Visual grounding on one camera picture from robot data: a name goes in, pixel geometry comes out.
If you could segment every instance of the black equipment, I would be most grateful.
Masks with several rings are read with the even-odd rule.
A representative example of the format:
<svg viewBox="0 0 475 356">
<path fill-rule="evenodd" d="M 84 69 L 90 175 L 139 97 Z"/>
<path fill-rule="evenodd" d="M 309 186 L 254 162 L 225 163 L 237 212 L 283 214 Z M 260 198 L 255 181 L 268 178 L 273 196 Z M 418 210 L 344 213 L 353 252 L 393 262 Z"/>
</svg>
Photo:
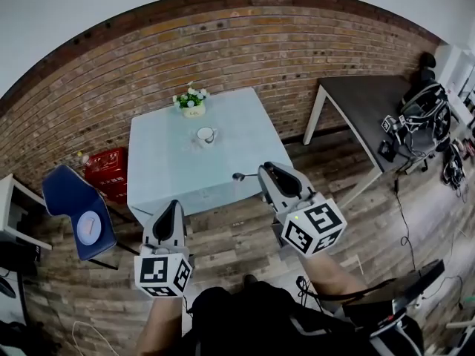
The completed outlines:
<svg viewBox="0 0 475 356">
<path fill-rule="evenodd" d="M 398 323 L 405 316 L 407 305 L 421 295 L 444 270 L 444 261 L 435 260 L 403 277 L 346 295 L 314 294 L 304 289 L 299 279 L 297 286 L 303 294 L 318 301 L 345 301 L 341 306 L 345 317 L 357 326 L 357 332 L 363 332 L 371 338 Z"/>
<path fill-rule="evenodd" d="M 444 153 L 444 168 L 442 170 L 442 181 L 446 185 L 458 190 L 465 179 L 462 158 L 459 150 L 454 144 L 450 144 Z"/>
<path fill-rule="evenodd" d="M 436 60 L 430 53 L 423 53 L 419 59 L 419 69 L 411 76 L 412 87 L 402 97 L 397 107 L 399 117 L 386 116 L 381 126 L 393 139 L 391 151 L 388 142 L 382 143 L 379 153 L 389 162 L 394 160 L 398 147 L 404 145 L 413 156 L 424 156 L 413 149 L 413 134 L 419 130 L 432 130 L 436 151 L 445 149 L 451 127 L 451 109 L 445 89 L 435 80 L 431 68 Z"/>
<path fill-rule="evenodd" d="M 359 326 L 375 325 L 404 311 L 445 270 L 443 260 L 435 260 L 423 268 L 388 282 L 372 294 L 343 305 L 347 317 Z"/>
<path fill-rule="evenodd" d="M 398 113 L 406 121 L 408 132 L 432 128 L 435 143 L 444 140 L 451 126 L 451 110 L 445 89 L 429 79 L 414 85 L 403 97 Z"/>
</svg>

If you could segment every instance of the brick wall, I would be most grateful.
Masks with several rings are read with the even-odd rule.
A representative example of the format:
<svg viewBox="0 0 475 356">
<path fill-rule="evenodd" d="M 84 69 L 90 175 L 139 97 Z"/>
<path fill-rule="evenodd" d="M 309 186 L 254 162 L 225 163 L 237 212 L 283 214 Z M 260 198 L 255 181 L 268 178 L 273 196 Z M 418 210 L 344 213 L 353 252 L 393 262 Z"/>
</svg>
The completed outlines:
<svg viewBox="0 0 475 356">
<path fill-rule="evenodd" d="M 65 43 L 0 101 L 0 177 L 39 190 L 76 152 L 127 146 L 132 117 L 190 81 L 253 87 L 281 138 L 302 134 L 321 76 L 404 74 L 439 39 L 354 0 L 165 0 Z M 319 128 L 343 122 L 325 105 Z"/>
</svg>

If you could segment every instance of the white plate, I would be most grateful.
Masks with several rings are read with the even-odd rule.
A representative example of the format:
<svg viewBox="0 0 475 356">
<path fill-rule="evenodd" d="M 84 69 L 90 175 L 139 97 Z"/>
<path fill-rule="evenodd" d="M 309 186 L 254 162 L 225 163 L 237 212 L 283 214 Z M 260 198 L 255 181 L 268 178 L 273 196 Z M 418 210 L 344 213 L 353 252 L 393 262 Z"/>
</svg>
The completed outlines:
<svg viewBox="0 0 475 356">
<path fill-rule="evenodd" d="M 77 238 L 84 245 L 93 245 L 101 234 L 101 219 L 94 211 L 86 211 L 77 222 Z"/>
</svg>

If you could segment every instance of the potted plant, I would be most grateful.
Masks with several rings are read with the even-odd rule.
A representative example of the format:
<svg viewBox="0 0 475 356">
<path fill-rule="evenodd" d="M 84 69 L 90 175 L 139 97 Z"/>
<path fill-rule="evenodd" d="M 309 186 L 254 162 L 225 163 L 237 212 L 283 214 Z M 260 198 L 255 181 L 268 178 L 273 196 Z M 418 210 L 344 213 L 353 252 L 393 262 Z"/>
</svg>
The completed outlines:
<svg viewBox="0 0 475 356">
<path fill-rule="evenodd" d="M 209 96 L 209 93 L 204 88 L 195 90 L 192 86 L 193 82 L 189 82 L 186 93 L 173 96 L 175 107 L 181 110 L 184 117 L 197 117 L 206 112 L 204 100 Z"/>
</svg>

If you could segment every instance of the black cable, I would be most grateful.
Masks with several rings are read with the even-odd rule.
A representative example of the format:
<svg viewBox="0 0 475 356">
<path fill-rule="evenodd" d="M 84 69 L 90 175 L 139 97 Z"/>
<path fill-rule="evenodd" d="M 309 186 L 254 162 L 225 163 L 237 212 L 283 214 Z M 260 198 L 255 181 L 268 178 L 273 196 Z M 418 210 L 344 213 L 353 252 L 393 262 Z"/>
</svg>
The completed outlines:
<svg viewBox="0 0 475 356">
<path fill-rule="evenodd" d="M 304 276 L 298 276 L 297 277 L 297 280 L 295 281 L 297 283 L 297 286 L 298 288 L 300 289 L 300 291 L 298 292 L 298 297 L 300 297 L 301 299 L 301 305 L 303 307 L 306 307 L 307 305 L 307 297 L 310 295 L 314 300 L 315 302 L 317 303 L 318 305 L 318 308 L 320 309 L 320 312 L 324 315 L 326 315 L 324 313 L 324 310 L 323 308 L 321 307 L 321 304 L 320 304 L 320 300 L 318 299 L 318 294 L 313 294 L 311 291 L 309 291 L 310 289 L 310 280 L 305 280 L 305 277 Z M 327 334 L 330 334 L 331 333 L 331 330 L 325 326 L 324 328 L 324 331 L 327 333 Z"/>
<path fill-rule="evenodd" d="M 378 289 L 382 288 L 383 286 L 386 286 L 388 283 L 393 282 L 394 280 L 396 280 L 396 278 L 390 278 L 389 280 L 385 280 L 385 281 L 379 283 L 378 285 L 373 286 L 373 287 L 368 288 L 368 289 L 365 289 L 365 290 L 355 291 L 354 293 L 341 294 L 341 295 L 315 294 L 312 291 L 305 290 L 305 288 L 303 287 L 302 280 L 305 281 L 304 277 L 303 276 L 298 276 L 297 280 L 295 281 L 295 283 L 297 284 L 297 287 L 301 291 L 305 291 L 305 294 L 308 294 L 310 297 L 312 297 L 314 299 L 325 300 L 325 301 L 331 302 L 331 301 L 339 301 L 339 300 L 351 300 L 353 298 L 363 297 L 365 294 L 370 293 L 370 292 L 375 291 L 375 290 L 378 290 Z"/>
<path fill-rule="evenodd" d="M 414 267 L 413 270 L 416 270 L 416 259 L 414 257 L 414 248 L 413 248 L 412 242 L 409 240 L 409 225 L 407 224 L 406 218 L 404 216 L 404 212 L 402 210 L 401 200 L 399 200 L 399 195 L 398 195 L 398 193 L 395 193 L 395 195 L 396 195 L 396 199 L 398 200 L 399 210 L 401 211 L 402 219 L 404 220 L 404 224 L 406 225 L 406 236 L 401 237 L 401 242 L 400 243 L 401 243 L 402 246 L 406 246 L 407 244 L 409 244 L 410 257 L 411 257 L 411 260 L 413 262 L 413 267 Z"/>
<path fill-rule="evenodd" d="M 402 220 L 404 220 L 404 224 L 406 225 L 406 236 L 401 237 L 401 246 L 406 246 L 409 244 L 410 248 L 410 257 L 413 262 L 413 270 L 416 270 L 416 258 L 414 257 L 414 248 L 412 242 L 409 240 L 409 225 L 407 224 L 406 217 L 404 216 L 404 212 L 402 210 L 401 200 L 399 199 L 399 176 L 394 180 L 394 195 L 396 195 L 396 199 L 399 205 L 399 211 L 401 212 Z"/>
<path fill-rule="evenodd" d="M 188 310 L 188 301 L 186 300 L 186 297 L 183 295 L 183 305 L 185 306 L 185 312 L 190 316 L 191 319 L 193 319 L 193 314 L 191 313 L 190 310 Z"/>
<path fill-rule="evenodd" d="M 422 297 L 422 299 L 423 299 L 423 300 L 428 300 L 428 299 L 432 298 L 434 295 L 436 295 L 436 294 L 440 291 L 440 289 L 442 288 L 442 286 L 444 285 L 444 282 L 445 282 L 446 280 L 453 280 L 454 278 L 458 278 L 459 281 L 460 281 L 460 294 L 459 294 L 459 299 L 457 300 L 457 304 L 460 306 L 460 305 L 461 305 L 461 302 L 460 302 L 460 301 L 462 300 L 463 280 L 462 280 L 462 278 L 461 278 L 459 275 L 451 276 L 451 277 L 445 277 L 445 278 L 442 280 L 442 282 L 440 283 L 439 288 L 438 288 L 433 294 L 429 295 L 429 297 Z"/>
<path fill-rule="evenodd" d="M 416 158 L 424 158 L 427 156 L 427 154 L 423 151 L 418 151 L 417 149 L 414 149 L 413 148 L 413 134 L 411 132 L 408 133 L 409 134 L 409 138 L 410 138 L 410 145 L 407 143 L 407 141 L 404 141 L 405 145 L 406 145 L 406 148 L 409 150 L 409 152 L 415 156 Z"/>
</svg>

